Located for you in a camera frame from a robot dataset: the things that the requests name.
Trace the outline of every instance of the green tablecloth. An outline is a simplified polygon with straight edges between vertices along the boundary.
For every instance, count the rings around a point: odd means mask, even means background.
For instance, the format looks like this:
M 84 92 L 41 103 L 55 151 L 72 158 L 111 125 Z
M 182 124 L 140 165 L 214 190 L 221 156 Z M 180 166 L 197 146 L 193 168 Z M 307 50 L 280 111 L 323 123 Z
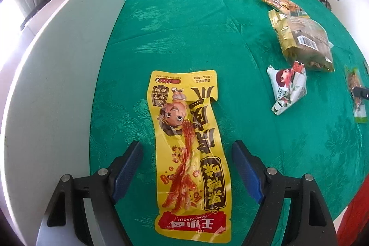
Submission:
M 369 84 L 364 57 L 338 19 L 318 0 L 292 0 L 321 23 L 335 73 L 307 72 L 308 94 L 280 116 L 266 69 L 289 68 L 260 0 L 126 0 L 108 42 L 91 120 L 91 173 L 123 154 L 132 140 L 144 159 L 117 212 L 134 245 L 196 245 L 157 234 L 155 139 L 146 91 L 153 70 L 185 73 L 214 69 L 219 100 L 212 104 L 232 177 L 232 241 L 240 245 L 258 206 L 231 160 L 241 139 L 266 166 L 285 175 L 311 173 L 333 218 L 344 209 L 369 169 L 369 128 L 355 124 L 344 66 L 358 66 Z M 281 239 L 285 206 L 276 234 Z

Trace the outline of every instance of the snack wrapper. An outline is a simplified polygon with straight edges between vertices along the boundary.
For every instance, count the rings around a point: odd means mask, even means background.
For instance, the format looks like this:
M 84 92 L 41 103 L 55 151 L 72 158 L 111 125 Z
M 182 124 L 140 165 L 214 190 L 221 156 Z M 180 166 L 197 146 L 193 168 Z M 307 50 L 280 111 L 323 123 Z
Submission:
M 271 79 L 276 103 L 272 111 L 282 114 L 300 98 L 307 94 L 306 71 L 304 64 L 294 62 L 291 69 L 275 70 L 271 65 L 267 69 Z
M 269 12 L 286 60 L 303 63 L 307 68 L 334 72 L 333 58 L 327 33 L 310 18 L 287 16 L 275 10 Z
M 231 240 L 231 178 L 210 99 L 217 74 L 154 71 L 147 91 L 155 129 L 159 234 Z
M 360 72 L 358 68 L 353 68 L 350 70 L 345 66 L 345 74 L 348 83 L 348 88 L 350 90 L 351 96 L 354 99 L 354 118 L 356 123 L 367 123 L 368 117 L 366 116 L 365 102 L 360 97 L 355 97 L 353 90 L 356 87 L 362 88 L 362 81 L 360 77 Z
M 262 0 L 285 15 L 310 18 L 309 15 L 297 4 L 290 0 Z

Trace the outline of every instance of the cartoon character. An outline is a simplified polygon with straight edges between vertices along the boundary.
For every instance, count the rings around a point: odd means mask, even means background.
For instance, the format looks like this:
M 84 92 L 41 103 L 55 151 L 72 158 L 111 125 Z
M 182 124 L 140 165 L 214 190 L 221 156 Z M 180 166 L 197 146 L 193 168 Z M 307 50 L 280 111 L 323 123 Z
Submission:
M 160 127 L 169 136 L 182 134 L 182 130 L 176 128 L 182 125 L 187 117 L 187 98 L 183 94 L 183 89 L 172 88 L 172 92 L 172 102 L 162 106 L 158 118 Z
M 292 74 L 292 69 L 279 70 L 276 74 L 276 81 L 278 86 L 289 88 Z

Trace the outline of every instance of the blue gripper pad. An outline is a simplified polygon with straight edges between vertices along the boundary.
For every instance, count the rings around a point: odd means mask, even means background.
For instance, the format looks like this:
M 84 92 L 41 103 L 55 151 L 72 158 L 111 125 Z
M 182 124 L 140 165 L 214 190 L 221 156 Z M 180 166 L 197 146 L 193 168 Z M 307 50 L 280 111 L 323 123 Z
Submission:
M 115 203 L 123 198 L 134 174 L 143 158 L 143 147 L 138 141 L 133 141 L 121 157 L 111 163 L 109 170 L 109 188 L 111 199 Z
M 232 145 L 232 159 L 241 176 L 249 195 L 261 204 L 264 199 L 264 186 L 266 167 L 263 162 L 250 154 L 244 143 L 240 140 Z

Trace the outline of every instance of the metal screw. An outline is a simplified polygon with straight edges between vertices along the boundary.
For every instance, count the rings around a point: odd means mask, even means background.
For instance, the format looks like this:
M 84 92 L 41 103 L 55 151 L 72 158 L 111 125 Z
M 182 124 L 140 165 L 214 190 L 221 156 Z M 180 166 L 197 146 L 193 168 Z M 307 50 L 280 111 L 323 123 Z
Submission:
M 71 178 L 71 176 L 69 174 L 64 174 L 61 178 L 62 182 L 66 183 L 69 179 Z
M 99 174 L 99 175 L 105 175 L 105 174 L 107 174 L 107 173 L 108 173 L 107 168 L 101 168 L 101 169 L 99 169 L 99 171 L 97 172 L 97 174 Z
M 312 177 L 312 175 L 311 175 L 311 174 L 305 174 L 305 179 L 306 179 L 307 181 L 313 181 L 314 177 Z
M 276 175 L 277 174 L 277 170 L 276 168 L 273 168 L 273 167 L 269 167 L 266 172 L 268 172 L 268 174 L 270 175 Z

